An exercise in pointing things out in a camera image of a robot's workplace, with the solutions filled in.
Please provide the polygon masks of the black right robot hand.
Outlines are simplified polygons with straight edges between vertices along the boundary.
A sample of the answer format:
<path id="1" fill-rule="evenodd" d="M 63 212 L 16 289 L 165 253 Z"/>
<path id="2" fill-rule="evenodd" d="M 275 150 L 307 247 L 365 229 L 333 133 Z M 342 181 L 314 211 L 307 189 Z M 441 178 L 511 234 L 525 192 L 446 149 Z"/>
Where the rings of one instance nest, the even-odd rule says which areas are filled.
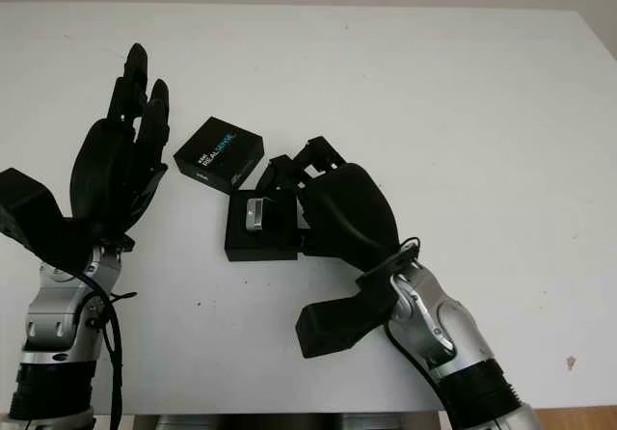
<path id="1" fill-rule="evenodd" d="M 368 271 L 399 249 L 394 214 L 380 188 L 322 136 L 308 140 L 294 157 L 272 158 L 256 190 L 266 197 L 277 190 L 296 197 L 308 224 L 297 232 L 304 255 L 336 257 Z"/>

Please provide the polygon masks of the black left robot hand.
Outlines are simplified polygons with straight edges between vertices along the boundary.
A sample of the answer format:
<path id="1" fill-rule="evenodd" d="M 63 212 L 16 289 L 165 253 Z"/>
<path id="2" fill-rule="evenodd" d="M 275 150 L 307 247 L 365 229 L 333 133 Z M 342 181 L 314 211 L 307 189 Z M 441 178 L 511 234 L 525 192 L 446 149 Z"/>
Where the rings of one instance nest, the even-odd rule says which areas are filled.
<path id="1" fill-rule="evenodd" d="M 105 118 L 90 128 L 70 178 L 72 216 L 97 238 L 121 239 L 143 216 L 168 166 L 169 89 L 148 85 L 148 54 L 131 46 Z"/>

